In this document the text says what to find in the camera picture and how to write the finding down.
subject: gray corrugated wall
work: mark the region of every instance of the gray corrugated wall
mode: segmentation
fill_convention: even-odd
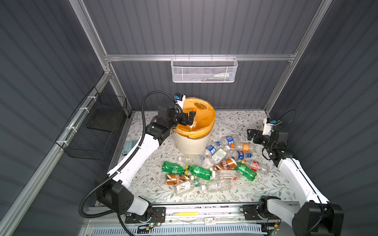
[[[334,0],[271,112],[297,110],[289,147],[344,209],[344,235],[376,234],[377,29],[377,1]]]
[[[85,0],[108,54],[293,53],[320,0]],[[264,108],[285,62],[239,62],[234,83],[177,84],[166,62],[115,62],[133,110],[161,89],[217,109]],[[163,101],[156,96],[149,110]]]
[[[68,1],[0,1],[0,35],[2,218],[103,70]],[[14,235],[76,233],[72,204],[102,165],[63,156]]]

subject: green plastic bottle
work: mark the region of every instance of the green plastic bottle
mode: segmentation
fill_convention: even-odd
[[[199,167],[197,165],[188,166],[188,170],[192,173],[192,175],[206,180],[210,180],[210,176],[212,174],[211,170]]]
[[[235,170],[239,170],[242,173],[242,176],[245,176],[248,180],[253,181],[257,175],[256,172],[249,169],[247,166],[243,165],[241,162],[237,164]]]
[[[169,174],[187,174],[187,171],[182,166],[171,162],[164,162],[161,170]]]

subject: white bucket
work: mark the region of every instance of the white bucket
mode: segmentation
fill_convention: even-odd
[[[194,154],[198,155],[208,147],[208,143],[210,141],[210,133],[209,132],[206,136],[200,139],[189,139],[187,137],[181,136],[175,132],[173,132],[173,137],[176,142],[177,149],[182,154]]]

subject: white vent grille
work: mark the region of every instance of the white vent grille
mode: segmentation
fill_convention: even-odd
[[[238,66],[235,57],[225,60],[172,58],[172,81],[175,83],[231,83]]]
[[[150,233],[136,233],[136,226],[127,226],[130,232],[134,235],[190,235],[190,234],[233,234],[233,233],[252,233],[252,234],[267,234],[261,232],[261,225],[248,223],[234,223],[234,224],[217,224],[217,225],[162,225],[153,228]],[[94,227],[92,236],[127,236],[128,234],[119,227]]]

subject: white wire basket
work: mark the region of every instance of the white wire basket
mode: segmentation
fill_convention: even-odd
[[[172,81],[175,83],[232,83],[235,81],[236,57],[173,57]]]

